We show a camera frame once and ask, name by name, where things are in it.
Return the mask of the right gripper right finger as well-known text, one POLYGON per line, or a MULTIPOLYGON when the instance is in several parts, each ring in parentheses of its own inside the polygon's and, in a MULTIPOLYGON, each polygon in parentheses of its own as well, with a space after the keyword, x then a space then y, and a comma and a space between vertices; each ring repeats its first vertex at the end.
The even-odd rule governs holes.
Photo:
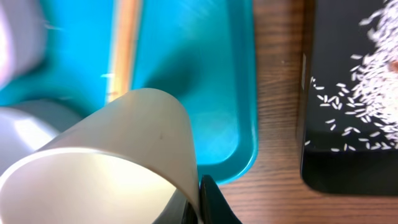
POLYGON ((210 175, 201 179, 200 211, 204 224, 242 224, 210 175))

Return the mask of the grey bowl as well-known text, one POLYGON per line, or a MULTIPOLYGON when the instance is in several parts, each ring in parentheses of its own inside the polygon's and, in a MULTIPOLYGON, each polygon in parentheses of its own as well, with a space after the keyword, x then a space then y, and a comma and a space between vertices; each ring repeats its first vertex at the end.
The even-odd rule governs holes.
POLYGON ((1 173, 83 119, 50 100, 1 107, 1 173))

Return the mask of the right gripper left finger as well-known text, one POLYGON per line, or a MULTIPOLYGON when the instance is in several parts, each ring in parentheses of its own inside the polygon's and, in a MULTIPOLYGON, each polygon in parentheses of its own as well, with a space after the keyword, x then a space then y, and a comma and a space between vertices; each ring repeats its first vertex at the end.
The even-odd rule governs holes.
POLYGON ((181 191, 176 190, 153 224, 197 224, 198 217, 181 191))

